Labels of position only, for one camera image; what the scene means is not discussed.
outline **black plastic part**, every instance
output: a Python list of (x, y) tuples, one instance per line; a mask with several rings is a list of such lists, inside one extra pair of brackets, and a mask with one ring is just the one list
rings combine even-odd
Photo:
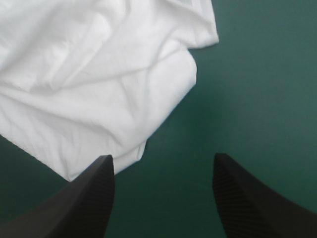
[(228, 238), (317, 238), (317, 215), (282, 197), (226, 154), (216, 154), (212, 187)]
[(115, 191), (112, 156), (100, 156), (42, 205), (0, 227), (1, 238), (103, 238)]

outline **green surface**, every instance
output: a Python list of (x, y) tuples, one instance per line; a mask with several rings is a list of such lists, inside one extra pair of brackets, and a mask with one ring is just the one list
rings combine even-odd
[[(225, 238), (211, 190), (225, 152), (317, 212), (317, 2), (214, 0), (220, 44), (192, 51), (196, 87), (116, 176), (107, 238)], [(0, 138), (0, 222), (65, 181)]]

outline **green table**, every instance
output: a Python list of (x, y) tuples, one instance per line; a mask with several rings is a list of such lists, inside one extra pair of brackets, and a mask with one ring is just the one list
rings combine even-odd
[[(317, 212), (317, 2), (214, 0), (220, 44), (191, 51), (196, 87), (116, 176), (107, 238), (224, 238), (211, 190), (225, 152)], [(65, 181), (0, 138), (0, 222)]]

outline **textured black surface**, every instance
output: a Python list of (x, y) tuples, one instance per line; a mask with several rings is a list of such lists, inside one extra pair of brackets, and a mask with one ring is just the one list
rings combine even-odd
[(102, 238), (114, 199), (112, 156), (100, 156), (45, 203), (0, 227), (1, 238)]
[(213, 191), (228, 238), (316, 238), (317, 215), (282, 197), (226, 154), (216, 154)]

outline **white t-shirt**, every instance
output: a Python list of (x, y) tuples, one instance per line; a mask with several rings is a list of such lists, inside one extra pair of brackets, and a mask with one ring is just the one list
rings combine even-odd
[(210, 0), (0, 0), (0, 134), (67, 180), (115, 172), (196, 82)]

